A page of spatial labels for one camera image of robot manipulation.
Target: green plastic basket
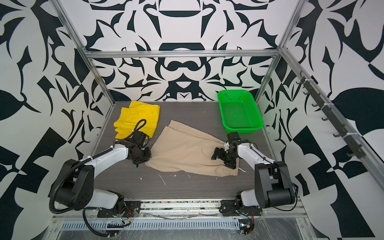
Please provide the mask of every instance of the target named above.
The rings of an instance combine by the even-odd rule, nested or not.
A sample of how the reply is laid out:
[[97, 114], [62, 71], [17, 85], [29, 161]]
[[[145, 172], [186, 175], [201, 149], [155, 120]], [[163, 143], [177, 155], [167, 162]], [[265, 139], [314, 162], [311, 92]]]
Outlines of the green plastic basket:
[[217, 94], [221, 118], [227, 132], [250, 133], [264, 122], [252, 94], [246, 90], [223, 90]]

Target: wire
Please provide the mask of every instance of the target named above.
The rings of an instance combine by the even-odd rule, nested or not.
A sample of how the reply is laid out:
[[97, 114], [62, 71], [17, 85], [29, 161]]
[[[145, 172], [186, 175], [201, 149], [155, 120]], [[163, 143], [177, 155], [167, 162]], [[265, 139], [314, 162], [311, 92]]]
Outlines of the wire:
[[59, 191], [59, 189], [63, 186], [65, 180], [72, 174], [75, 172], [76, 169], [78, 169], [79, 167], [81, 167], [82, 165], [86, 164], [87, 162], [91, 161], [92, 159], [95, 159], [97, 157], [100, 157], [101, 155], [104, 155], [110, 151], [112, 151], [113, 148], [108, 148], [107, 150], [104, 150], [102, 152], [99, 152], [98, 154], [90, 157], [90, 158], [87, 158], [79, 163], [77, 163], [75, 166], [71, 167], [70, 170], [65, 173], [63, 175], [63, 177], [60, 179], [60, 181], [58, 181], [58, 183], [56, 184], [56, 186], [54, 187], [53, 191], [51, 192], [50, 194], [50, 199], [49, 199], [49, 210], [51, 211], [51, 213], [53, 214], [62, 214], [62, 213], [65, 213], [65, 212], [68, 212], [70, 210], [72, 210], [71, 207], [67, 207], [67, 208], [64, 208], [64, 209], [56, 209], [55, 207], [55, 199], [56, 199], [56, 196], [57, 196], [57, 193]]
[[236, 210], [236, 212], [231, 211], [231, 213], [233, 213], [233, 214], [241, 214], [243, 216], [246, 216], [249, 219], [250, 222], [253, 222], [247, 215], [238, 212], [238, 210]]
[[133, 135], [133, 133], [134, 133], [135, 131], [140, 130], [142, 127], [145, 126], [145, 124], [147, 124], [147, 120], [145, 120], [145, 119], [141, 119], [140, 121], [138, 121], [138, 122], [136, 123], [136, 126], [135, 126], [135, 128], [133, 129], [132, 133], [131, 133], [128, 137], [124, 138], [124, 140], [128, 140], [129, 138], [131, 138], [132, 135]]
[[[138, 121], [138, 122], [136, 123], [136, 126], [135, 126], [135, 128], [133, 129], [132, 133], [131, 133], [128, 137], [124, 138], [124, 140], [128, 140], [129, 138], [131, 138], [131, 137], [133, 136], [134, 132], [139, 131], [142, 127], [145, 126], [145, 124], [147, 124], [147, 120], [145, 120], [145, 119], [141, 119], [140, 121]], [[145, 148], [145, 147], [148, 145], [148, 143], [149, 143], [149, 136], [148, 136], [147, 134], [145, 134], [145, 136], [146, 136], [146, 139], [148, 139], [148, 141], [147, 141], [147, 143], [145, 143], [144, 145], [142, 145], [142, 146], [138, 146], [139, 148]]]
[[106, 234], [106, 233], [98, 232], [98, 231], [94, 230], [94, 229], [91, 227], [91, 225], [89, 224], [89, 222], [88, 222], [88, 220], [87, 220], [87, 216], [85, 215], [85, 211], [86, 211], [87, 209], [93, 209], [93, 208], [87, 208], [87, 207], [86, 207], [86, 208], [83, 209], [83, 220], [84, 220], [84, 223], [85, 223], [85, 225], [87, 226], [87, 228], [88, 228], [93, 234], [96, 234], [96, 235], [99, 236], [99, 237], [110, 237], [111, 234]]
[[[249, 144], [249, 147], [250, 147], [255, 153], [257, 153], [257, 152], [252, 148], [251, 144]], [[263, 157], [263, 160], [265, 160], [265, 161], [269, 162], [270, 164], [273, 164], [275, 167], [277, 167], [277, 169], [279, 169], [280, 172], [282, 172], [282, 173], [289, 179], [289, 181], [290, 181], [291, 184], [292, 184], [292, 188], [293, 188], [293, 190], [295, 191], [295, 197], [296, 197], [295, 205], [294, 205], [291, 209], [289, 209], [289, 210], [285, 210], [285, 209], [280, 209], [280, 208], [277, 208], [277, 207], [274, 207], [274, 208], [276, 208], [277, 210], [280, 210], [280, 211], [284, 211], [284, 212], [292, 211], [292, 210], [296, 207], [296, 205], [297, 205], [297, 190], [295, 189], [295, 186], [294, 186], [294, 184], [293, 184], [291, 178], [290, 178], [290, 177], [289, 177], [283, 170], [281, 170], [281, 169], [279, 168], [279, 166], [278, 166], [276, 163], [272, 163], [272, 162], [268, 161], [268, 160], [266, 159], [266, 157]]]

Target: aluminum frame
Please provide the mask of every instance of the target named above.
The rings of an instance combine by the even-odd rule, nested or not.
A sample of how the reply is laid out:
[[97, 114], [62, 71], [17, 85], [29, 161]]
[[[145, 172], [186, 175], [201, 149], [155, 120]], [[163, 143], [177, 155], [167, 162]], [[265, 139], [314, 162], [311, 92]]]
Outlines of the aluminum frame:
[[258, 104], [261, 96], [263, 95], [263, 92], [265, 91], [266, 87], [268, 86], [268, 83], [271, 80], [272, 74], [275, 71], [277, 64], [279, 63], [280, 58], [281, 58], [280, 54], [278, 54], [276, 57], [273, 57], [273, 60], [272, 60], [271, 64], [269, 65], [268, 70], [267, 70], [266, 74], [264, 75], [264, 78], [262, 79], [262, 84], [260, 85], [260, 88], [256, 93], [256, 96], [255, 96], [256, 104]]
[[363, 139], [363, 137], [358, 133], [358, 131], [349, 123], [349, 121], [342, 115], [342, 113], [337, 109], [337, 107], [332, 103], [332, 101], [327, 97], [327, 95], [322, 91], [322, 89], [314, 83], [310, 75], [305, 71], [305, 69], [296, 61], [294, 56], [286, 48], [281, 48], [279, 54], [287, 62], [288, 66], [296, 74], [296, 76], [302, 76], [305, 79], [309, 79], [311, 86], [318, 92], [323, 99], [323, 101], [329, 104], [330, 108], [336, 113], [338, 120], [345, 125], [345, 129], [350, 136], [358, 143], [361, 144], [361, 148], [365, 152], [366, 156], [360, 158], [361, 163], [365, 166], [368, 172], [375, 179], [380, 188], [384, 191], [384, 162], [380, 157], [375, 153], [375, 151], [369, 146], [369, 144]]
[[[135, 219], [178, 219], [178, 218], [225, 218], [219, 212], [221, 200], [233, 200], [216, 198], [216, 199], [124, 199], [125, 201], [141, 201], [140, 214], [136, 215]], [[280, 206], [281, 209], [291, 209], [294, 204]], [[87, 211], [86, 216], [94, 218], [97, 215], [97, 210]], [[300, 197], [298, 197], [297, 205], [292, 211], [280, 211], [273, 207], [263, 209], [263, 216], [255, 216], [255, 218], [278, 218], [278, 217], [308, 217], [304, 209]], [[82, 211], [71, 210], [64, 214], [54, 215], [55, 217], [63, 217], [65, 220], [82, 219]], [[245, 216], [232, 216], [230, 218], [247, 218]], [[105, 218], [106, 220], [114, 220], [115, 218]]]
[[263, 95], [262, 93], [265, 91], [269, 81], [271, 80], [272, 74], [273, 74], [274, 70], [276, 69], [277, 64], [280, 61], [281, 56], [280, 56], [279, 50], [282, 47], [284, 47], [287, 44], [287, 42], [289, 41], [289, 39], [291, 38], [292, 32], [293, 32], [294, 28], [296, 27], [297, 23], [299, 22], [301, 12], [303, 11], [303, 8], [307, 2], [308, 2], [308, 0], [299, 0], [297, 2], [295, 10], [294, 10], [294, 12], [293, 12], [293, 14], [289, 20], [287, 27], [285, 28], [283, 37], [281, 38], [281, 41], [277, 47], [278, 54], [276, 57], [273, 58], [271, 64], [269, 65], [268, 71], [262, 80], [262, 84], [256, 93], [256, 96], [255, 96], [256, 104], [259, 102], [261, 96]]
[[295, 10], [291, 16], [291, 19], [289, 20], [289, 24], [287, 25], [287, 28], [285, 29], [284, 35], [281, 38], [280, 44], [277, 47], [279, 50], [282, 47], [285, 47], [285, 45], [288, 43], [288, 41], [291, 39], [292, 32], [295, 29], [297, 23], [300, 20], [300, 15], [304, 9], [305, 4], [309, 0], [299, 0], [296, 4]]
[[111, 115], [112, 115], [112, 112], [113, 112], [113, 109], [115, 108], [115, 104], [111, 105], [109, 107], [109, 110], [108, 110], [108, 113], [106, 114], [105, 116], [105, 119], [104, 119], [104, 122], [103, 122], [103, 125], [101, 126], [101, 129], [96, 137], [96, 141], [95, 143], [93, 144], [92, 146], [92, 152], [91, 152], [91, 156], [95, 155], [96, 154], [96, 149], [97, 149], [97, 146], [99, 145], [99, 142], [100, 142], [100, 139], [101, 139], [101, 136], [103, 136], [104, 134], [104, 131], [105, 131], [105, 128], [107, 127], [107, 124], [109, 122], [109, 119], [111, 118]]
[[185, 50], [185, 51], [85, 51], [88, 58], [167, 58], [276, 56], [276, 49], [260, 50]]
[[53, 9], [55, 10], [60, 22], [63, 24], [65, 29], [68, 32], [68, 35], [72, 39], [73, 43], [75, 44], [77, 50], [79, 51], [81, 57], [83, 58], [85, 64], [93, 74], [96, 82], [100, 86], [102, 92], [104, 93], [105, 97], [108, 99], [111, 105], [115, 104], [115, 100], [113, 99], [110, 91], [108, 90], [107, 86], [105, 85], [104, 80], [100, 76], [99, 72], [97, 71], [95, 65], [91, 62], [91, 60], [86, 56], [84, 52], [83, 44], [81, 43], [81, 40], [79, 38], [79, 35], [77, 34], [71, 20], [69, 19], [68, 15], [66, 14], [64, 7], [62, 6], [60, 0], [49, 0], [49, 2], [52, 4]]

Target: wood grain surface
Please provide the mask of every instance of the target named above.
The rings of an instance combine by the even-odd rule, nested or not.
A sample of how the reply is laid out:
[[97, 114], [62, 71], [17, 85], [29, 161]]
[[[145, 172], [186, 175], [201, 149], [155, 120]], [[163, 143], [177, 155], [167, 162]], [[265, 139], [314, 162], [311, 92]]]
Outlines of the wood grain surface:
[[[100, 139], [97, 152], [107, 149], [115, 140], [113, 123], [119, 118], [122, 107], [129, 107], [130, 102], [116, 102], [111, 118]], [[160, 116], [156, 132], [149, 147], [156, 142], [160, 133], [171, 120], [211, 134], [223, 141], [227, 132], [222, 124], [218, 102], [156, 102], [160, 106]], [[242, 139], [254, 142], [258, 149], [271, 157], [261, 130], [240, 134]], [[238, 191], [254, 188], [254, 171], [240, 159], [237, 176], [212, 177], [179, 172], [160, 172], [140, 164], [138, 168], [131, 160], [123, 160], [103, 171], [95, 179], [94, 187], [112, 190], [131, 199], [165, 199], [165, 198], [233, 198]]]

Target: black and white patterned wall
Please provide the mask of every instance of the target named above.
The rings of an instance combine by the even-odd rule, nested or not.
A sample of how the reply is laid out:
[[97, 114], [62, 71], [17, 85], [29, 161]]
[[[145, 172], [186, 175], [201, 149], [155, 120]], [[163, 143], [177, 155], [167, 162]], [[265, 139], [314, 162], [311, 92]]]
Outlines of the black and white patterned wall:
[[277, 48], [298, 0], [62, 0], [88, 50]]
[[310, 0], [287, 44], [384, 158], [384, 1]]
[[[287, 47], [383, 158], [383, 1], [309, 0]], [[384, 193], [281, 60], [259, 102], [319, 239], [383, 239]]]
[[226, 89], [254, 96], [272, 57], [99, 58], [94, 63], [116, 101], [217, 100]]
[[62, 164], [91, 153], [110, 104], [47, 0], [0, 3], [1, 239], [48, 226]]
[[259, 107], [318, 239], [383, 239], [384, 192], [298, 81], [281, 59]]

